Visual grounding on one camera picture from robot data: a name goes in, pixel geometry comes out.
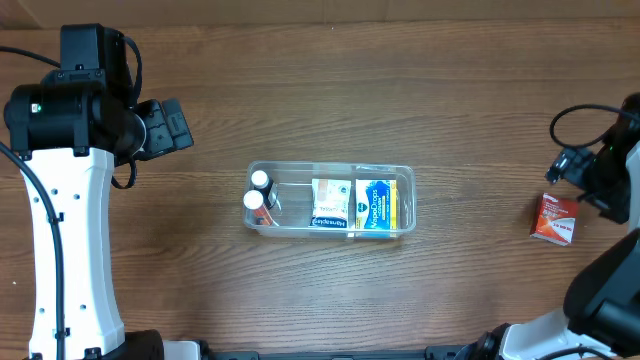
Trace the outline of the red orange small box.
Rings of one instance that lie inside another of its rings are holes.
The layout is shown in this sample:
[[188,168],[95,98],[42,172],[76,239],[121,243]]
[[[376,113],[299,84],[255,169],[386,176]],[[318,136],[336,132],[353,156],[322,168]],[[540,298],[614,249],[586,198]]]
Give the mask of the red orange small box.
[[578,209],[575,200],[543,193],[536,205],[530,236],[561,246],[570,245]]

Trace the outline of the dark bottle white cap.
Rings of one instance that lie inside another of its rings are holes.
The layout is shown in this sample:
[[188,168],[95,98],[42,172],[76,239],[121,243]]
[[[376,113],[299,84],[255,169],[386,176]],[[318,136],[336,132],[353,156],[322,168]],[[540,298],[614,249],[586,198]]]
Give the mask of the dark bottle white cap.
[[259,191],[268,209],[277,204],[278,190],[274,180],[263,170],[257,170],[251,174],[251,184],[254,190]]

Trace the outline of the orange tube white cap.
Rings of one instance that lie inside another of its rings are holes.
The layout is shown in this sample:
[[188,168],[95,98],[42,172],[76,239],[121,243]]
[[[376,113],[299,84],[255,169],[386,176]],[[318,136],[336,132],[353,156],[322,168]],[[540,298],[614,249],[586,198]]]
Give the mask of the orange tube white cap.
[[272,226],[274,220],[267,208],[263,194],[258,190],[250,190],[243,197],[243,204],[254,216],[258,225]]

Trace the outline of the white blue Hansaplast box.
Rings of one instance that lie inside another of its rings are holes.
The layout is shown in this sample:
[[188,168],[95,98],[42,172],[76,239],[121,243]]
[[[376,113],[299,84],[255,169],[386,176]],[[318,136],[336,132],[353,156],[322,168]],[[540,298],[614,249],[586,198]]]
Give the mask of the white blue Hansaplast box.
[[346,229],[349,219],[351,182],[338,179],[312,180],[311,227]]

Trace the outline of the blue yellow VapoDrops box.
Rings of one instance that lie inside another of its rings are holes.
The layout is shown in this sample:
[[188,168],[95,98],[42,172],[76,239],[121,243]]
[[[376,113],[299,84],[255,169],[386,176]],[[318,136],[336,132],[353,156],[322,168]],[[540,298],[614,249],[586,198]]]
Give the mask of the blue yellow VapoDrops box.
[[396,180],[357,179],[355,198],[356,229],[398,229],[399,205]]

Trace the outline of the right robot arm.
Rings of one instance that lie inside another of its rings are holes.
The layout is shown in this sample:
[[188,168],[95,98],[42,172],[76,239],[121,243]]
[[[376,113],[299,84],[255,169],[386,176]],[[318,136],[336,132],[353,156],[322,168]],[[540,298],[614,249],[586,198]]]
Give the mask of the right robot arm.
[[503,324],[455,353],[470,359],[614,359],[639,353],[639,96],[609,107],[616,122],[588,144],[562,143],[545,174],[581,190],[578,201],[628,231],[572,281],[561,309]]

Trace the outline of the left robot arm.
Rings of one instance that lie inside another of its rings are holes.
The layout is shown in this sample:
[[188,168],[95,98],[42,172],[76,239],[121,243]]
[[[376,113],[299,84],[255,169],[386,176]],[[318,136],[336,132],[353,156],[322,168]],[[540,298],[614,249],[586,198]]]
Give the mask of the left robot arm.
[[140,100],[135,42],[99,24],[65,25],[60,58],[39,83],[18,86],[4,109],[2,152],[20,169],[35,256],[32,359],[199,359],[196,341],[129,332],[120,317],[109,232],[118,166],[188,148],[179,102]]

